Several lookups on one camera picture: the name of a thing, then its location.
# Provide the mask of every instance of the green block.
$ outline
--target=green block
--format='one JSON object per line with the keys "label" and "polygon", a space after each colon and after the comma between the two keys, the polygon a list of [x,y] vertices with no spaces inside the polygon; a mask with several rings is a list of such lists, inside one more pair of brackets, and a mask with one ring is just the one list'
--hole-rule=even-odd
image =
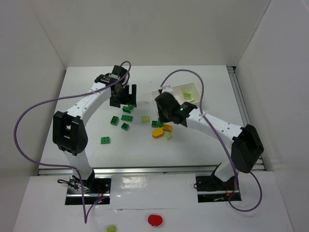
{"label": "green block", "polygon": [[186,100],[191,100],[191,93],[183,93],[183,98]]}
{"label": "green block", "polygon": [[141,122],[150,122],[150,117],[149,116],[142,116]]}
{"label": "green block", "polygon": [[117,126],[119,118],[117,116],[113,116],[111,120],[111,124]]}
{"label": "green block", "polygon": [[164,126],[164,122],[161,122],[161,120],[158,118],[158,127],[163,127]]}
{"label": "green block", "polygon": [[165,132],[165,133],[164,133],[164,137],[165,137],[167,140],[170,140],[170,139],[173,137],[172,132]]}
{"label": "green block", "polygon": [[123,120],[123,121],[128,121],[128,122],[132,122],[133,117],[132,117],[132,116],[128,116],[128,115],[122,115],[122,116],[121,116],[121,120]]}
{"label": "green block", "polygon": [[116,231],[116,227],[115,226],[110,226],[106,228],[106,232],[115,232]]}
{"label": "green block", "polygon": [[122,107],[122,110],[123,112],[129,113],[129,114],[131,113],[131,109],[127,106]]}
{"label": "green block", "polygon": [[127,123],[122,124],[121,129],[127,131],[129,129],[129,125]]}
{"label": "green block", "polygon": [[151,127],[153,127],[153,128],[158,127],[158,122],[157,121],[152,121]]}
{"label": "green block", "polygon": [[111,139],[109,137],[102,137],[101,138],[101,144],[110,144]]}

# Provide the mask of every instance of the orange block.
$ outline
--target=orange block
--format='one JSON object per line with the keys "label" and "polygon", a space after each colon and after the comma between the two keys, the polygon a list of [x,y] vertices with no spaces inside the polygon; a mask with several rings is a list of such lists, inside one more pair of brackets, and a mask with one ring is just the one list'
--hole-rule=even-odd
{"label": "orange block", "polygon": [[163,126],[163,130],[165,130],[165,131],[169,131],[169,132],[172,132],[173,127],[172,127],[171,125],[164,124],[164,126]]}
{"label": "orange block", "polygon": [[163,134],[164,134],[164,131],[163,131],[162,128],[157,128],[157,129],[153,130],[153,138],[154,139],[162,137]]}

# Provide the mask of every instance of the white table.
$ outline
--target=white table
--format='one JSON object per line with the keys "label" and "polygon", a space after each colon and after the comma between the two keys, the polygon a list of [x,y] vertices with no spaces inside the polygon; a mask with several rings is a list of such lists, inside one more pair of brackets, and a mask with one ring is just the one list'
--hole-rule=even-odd
{"label": "white table", "polygon": [[[86,225],[81,205],[64,205],[67,187],[56,180],[67,176],[34,176],[14,232],[104,232],[110,225],[117,232],[292,232],[274,174],[255,173],[263,200],[249,213],[237,212],[227,202],[197,203],[194,174],[135,176],[139,180],[124,176],[122,182],[112,178],[111,204],[95,206]],[[233,204],[254,206],[259,192],[252,176],[240,174],[239,186],[242,201]],[[163,217],[161,227],[148,224],[150,214]]]}
{"label": "white table", "polygon": [[[137,105],[132,111],[133,122],[129,122],[128,131],[110,124],[112,116],[121,117],[122,109],[110,107],[105,102],[90,118],[86,131],[89,142],[86,153],[94,168],[104,167],[162,167],[217,165],[226,159],[226,155],[215,139],[199,131],[173,125],[173,138],[152,138],[151,123],[142,123],[141,116],[158,116],[152,102],[151,91],[159,88],[163,79],[177,69],[190,69],[201,75],[205,84],[203,109],[208,113],[233,124],[242,125],[239,108],[228,76],[226,66],[133,66],[131,84],[137,84]],[[69,67],[64,78],[60,96],[87,92],[94,79],[100,74],[109,73],[112,67]],[[181,85],[194,82],[201,90],[199,80],[189,73],[174,74],[166,85]],[[78,99],[59,101],[56,111],[66,111]],[[42,162],[68,164],[66,157],[52,142],[50,128]],[[110,136],[111,143],[101,145],[100,138]]]}

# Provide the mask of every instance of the robotic arm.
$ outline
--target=robotic arm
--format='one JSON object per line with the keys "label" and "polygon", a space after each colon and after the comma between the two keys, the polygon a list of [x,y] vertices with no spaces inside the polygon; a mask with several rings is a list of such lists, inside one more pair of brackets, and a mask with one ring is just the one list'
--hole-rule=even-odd
{"label": "robotic arm", "polygon": [[[215,127],[224,144],[231,149],[231,158],[239,172],[249,173],[264,151],[261,140],[254,126],[245,127],[233,125],[214,116],[200,112],[197,106],[189,102],[180,105],[169,88],[156,97],[159,117],[162,122],[174,122],[185,127],[193,128],[216,138],[217,136],[203,119],[205,115]],[[235,176],[229,160],[219,164],[212,173],[216,183],[227,182]]]}
{"label": "robotic arm", "polygon": [[[100,75],[95,79],[90,92],[111,85],[127,73],[121,66],[115,65],[112,73]],[[100,92],[83,97],[66,112],[57,111],[53,117],[53,142],[63,151],[71,166],[76,167],[85,187],[92,189],[95,174],[90,167],[85,148],[88,137],[85,126],[93,113],[110,99],[110,106],[120,108],[121,104],[131,104],[136,107],[136,85],[132,85],[132,93],[129,94],[129,73],[127,78]],[[77,172],[73,170],[73,179],[78,183]]]}

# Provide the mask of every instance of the wall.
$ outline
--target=wall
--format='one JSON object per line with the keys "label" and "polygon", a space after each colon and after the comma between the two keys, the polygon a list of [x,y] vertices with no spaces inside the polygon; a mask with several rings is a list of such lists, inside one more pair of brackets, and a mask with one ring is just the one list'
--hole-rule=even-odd
{"label": "wall", "polygon": [[235,66],[270,0],[31,2],[66,66]]}
{"label": "wall", "polygon": [[[36,170],[14,146],[14,124],[29,106],[57,96],[65,69],[26,1],[0,1],[0,31],[0,230],[10,232]],[[19,129],[22,148],[36,160],[54,107],[29,113]]]}
{"label": "wall", "polygon": [[236,74],[296,232],[308,230],[309,0],[272,0]]}

